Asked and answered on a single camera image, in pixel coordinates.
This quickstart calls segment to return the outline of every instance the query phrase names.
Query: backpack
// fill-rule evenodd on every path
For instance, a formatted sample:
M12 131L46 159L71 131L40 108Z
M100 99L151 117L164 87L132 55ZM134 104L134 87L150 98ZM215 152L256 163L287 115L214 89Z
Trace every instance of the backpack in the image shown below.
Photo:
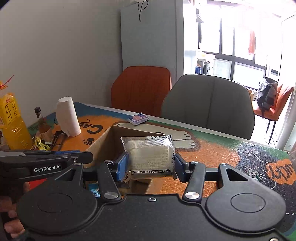
M278 82L268 77L263 77L259 81L259 91L254 100L257 101L262 112L262 118L264 118L264 111L269 110L270 107L274 106L277 94L277 85Z

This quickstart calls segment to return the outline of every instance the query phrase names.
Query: window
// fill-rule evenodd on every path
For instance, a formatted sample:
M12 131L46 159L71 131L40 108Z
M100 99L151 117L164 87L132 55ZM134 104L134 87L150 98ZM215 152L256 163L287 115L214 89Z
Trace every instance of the window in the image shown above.
M215 59L213 66L213 75L222 77L225 79L230 78L231 71L231 61L223 60L223 59Z
M213 75L258 89L265 76L267 53L274 46L279 17L249 6L207 0L200 7L199 42L205 53L215 54ZM255 52L250 43L254 43Z
M204 21L201 25L202 50L218 53L220 46L220 7L218 5L206 5L200 17Z
M244 86L258 89L258 83L265 75L265 70L253 66L235 63L233 80Z
M222 54L233 54L234 15L232 6L222 5Z

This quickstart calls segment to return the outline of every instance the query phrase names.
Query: open cardboard box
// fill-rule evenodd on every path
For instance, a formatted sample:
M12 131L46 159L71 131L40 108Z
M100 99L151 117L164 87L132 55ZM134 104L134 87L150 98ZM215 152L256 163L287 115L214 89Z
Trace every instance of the open cardboard box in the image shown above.
M92 163L85 164L84 167L92 167L105 160L115 160L118 158L124 152L120 137L147 136L162 136L162 134L111 126L87 149L87 151L93 154L94 159ZM131 180L128 182L128 188L119 188L119 191L122 195L126 193L156 194L161 190L162 184L163 178Z

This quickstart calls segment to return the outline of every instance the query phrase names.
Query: round black disc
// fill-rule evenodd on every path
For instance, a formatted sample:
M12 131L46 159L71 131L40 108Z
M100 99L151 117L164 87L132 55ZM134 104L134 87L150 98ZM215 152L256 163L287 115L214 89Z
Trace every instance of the round black disc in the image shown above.
M48 182L26 193L17 204L25 228L43 234L65 234L83 226L97 208L94 195L67 181Z
M255 181L228 182L207 198L205 207L222 226L251 233L276 227L286 211L278 193Z

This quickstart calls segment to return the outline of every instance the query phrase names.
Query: bottle cap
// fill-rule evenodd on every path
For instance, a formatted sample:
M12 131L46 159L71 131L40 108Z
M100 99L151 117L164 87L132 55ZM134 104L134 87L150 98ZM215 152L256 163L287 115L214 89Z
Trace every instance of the bottle cap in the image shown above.
M40 107L36 107L36 108L34 109L34 111L35 111L35 113L37 114L37 113L39 113L39 112L41 111L41 109L40 109Z

